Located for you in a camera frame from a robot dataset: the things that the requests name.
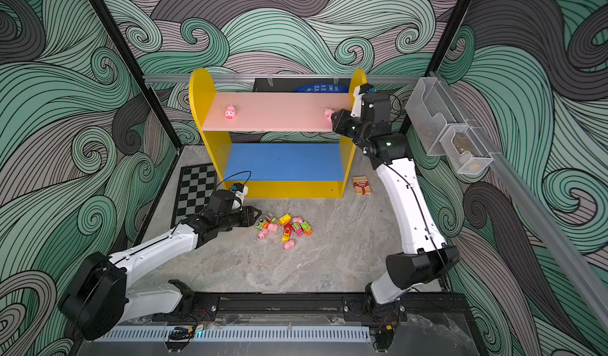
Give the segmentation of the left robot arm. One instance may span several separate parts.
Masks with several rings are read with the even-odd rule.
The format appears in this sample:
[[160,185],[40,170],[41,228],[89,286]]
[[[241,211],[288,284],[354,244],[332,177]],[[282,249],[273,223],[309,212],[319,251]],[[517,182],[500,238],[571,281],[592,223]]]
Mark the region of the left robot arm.
[[60,313],[86,340],[96,340],[117,324],[144,316],[184,321],[194,312],[194,291],[180,280],[148,288],[134,283],[167,262],[196,250],[221,232],[252,226],[261,216],[244,205],[248,187],[236,183],[214,191],[200,213],[168,232],[109,256],[95,252],[81,263],[59,301]]

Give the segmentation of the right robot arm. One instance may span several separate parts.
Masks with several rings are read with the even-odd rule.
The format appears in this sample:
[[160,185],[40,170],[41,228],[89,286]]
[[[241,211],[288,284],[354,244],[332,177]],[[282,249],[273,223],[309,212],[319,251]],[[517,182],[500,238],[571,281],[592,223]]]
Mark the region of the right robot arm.
[[378,174],[397,218],[402,250],[386,257],[386,272],[367,293],[370,306],[391,304],[420,284],[447,274],[460,259],[435,225],[409,155],[407,138],[392,131],[389,96],[360,93],[351,110],[325,110],[336,134],[350,138]]

